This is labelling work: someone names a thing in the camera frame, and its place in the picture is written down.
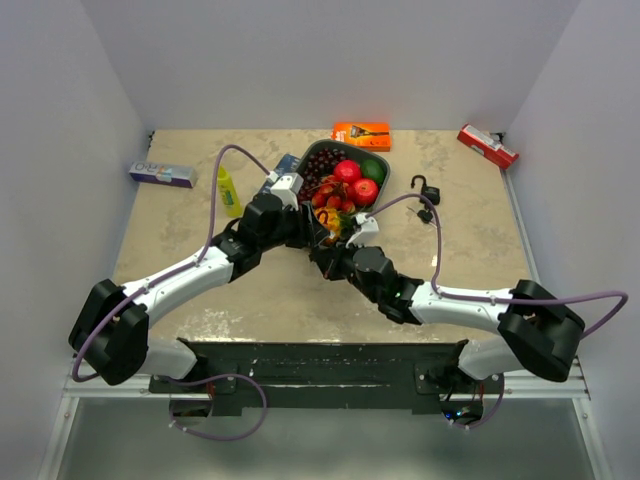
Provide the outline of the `large black key bunch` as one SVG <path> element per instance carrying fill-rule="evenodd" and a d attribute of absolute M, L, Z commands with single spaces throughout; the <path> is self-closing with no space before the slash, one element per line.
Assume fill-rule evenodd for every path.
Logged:
<path fill-rule="evenodd" d="M 434 223 L 434 215 L 431 210 L 422 208 L 422 209 L 414 209 L 408 207 L 408 210 L 412 212 L 424 225 L 431 225 Z"/>

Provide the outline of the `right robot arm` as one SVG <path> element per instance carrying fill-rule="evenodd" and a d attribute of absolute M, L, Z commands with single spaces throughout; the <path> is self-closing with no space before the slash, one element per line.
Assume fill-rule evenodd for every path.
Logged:
<path fill-rule="evenodd" d="M 486 341 L 462 341 L 437 374 L 456 392 L 517 370 L 552 382 L 569 376 L 584 321 L 534 281 L 488 291 L 444 288 L 399 273 L 379 247 L 320 246 L 310 259 L 326 279 L 348 281 L 395 323 L 445 323 L 491 333 Z"/>

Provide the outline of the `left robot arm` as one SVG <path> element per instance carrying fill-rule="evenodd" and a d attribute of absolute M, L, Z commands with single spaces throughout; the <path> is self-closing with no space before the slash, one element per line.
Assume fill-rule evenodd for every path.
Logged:
<path fill-rule="evenodd" d="M 207 368 L 184 340 L 152 341 L 150 328 L 200 294 L 231 283 L 256 268 L 279 246 L 311 248 L 331 233 L 309 203 L 286 206 L 272 194 L 258 194 L 241 218 L 227 224 L 185 260 L 126 285 L 95 284 L 69 335 L 76 352 L 72 377 L 87 362 L 95 376 L 119 385 L 136 374 L 172 378 L 185 392 L 200 390 Z"/>

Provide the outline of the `orange black padlock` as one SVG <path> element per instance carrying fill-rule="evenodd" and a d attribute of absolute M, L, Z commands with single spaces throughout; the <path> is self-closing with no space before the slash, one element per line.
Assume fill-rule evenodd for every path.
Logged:
<path fill-rule="evenodd" d="M 331 231 L 333 236 L 340 233 L 340 219 L 335 209 L 320 208 L 316 209 L 314 213 L 317 215 L 318 220 Z"/>

